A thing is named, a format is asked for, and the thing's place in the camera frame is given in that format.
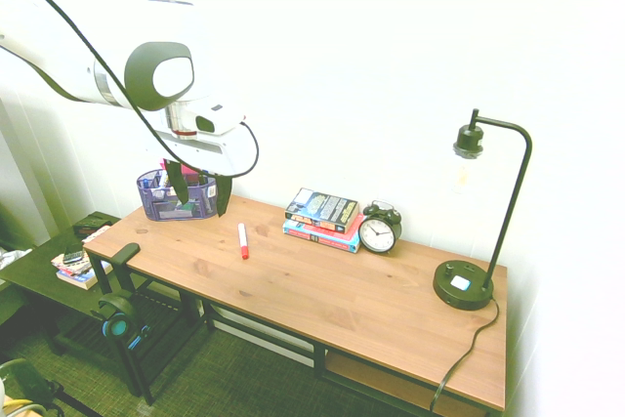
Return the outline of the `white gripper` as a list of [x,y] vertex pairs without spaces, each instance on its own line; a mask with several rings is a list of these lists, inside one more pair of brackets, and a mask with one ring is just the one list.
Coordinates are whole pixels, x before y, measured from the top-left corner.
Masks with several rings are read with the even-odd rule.
[[170,185],[182,204],[188,203],[188,185],[182,164],[216,175],[216,210],[219,217],[225,215],[228,209],[232,177],[252,171],[260,156],[258,141],[245,122],[221,136],[198,133],[196,139],[179,139],[160,130],[156,131],[156,135],[164,146],[150,132],[146,132],[146,151],[165,159]]

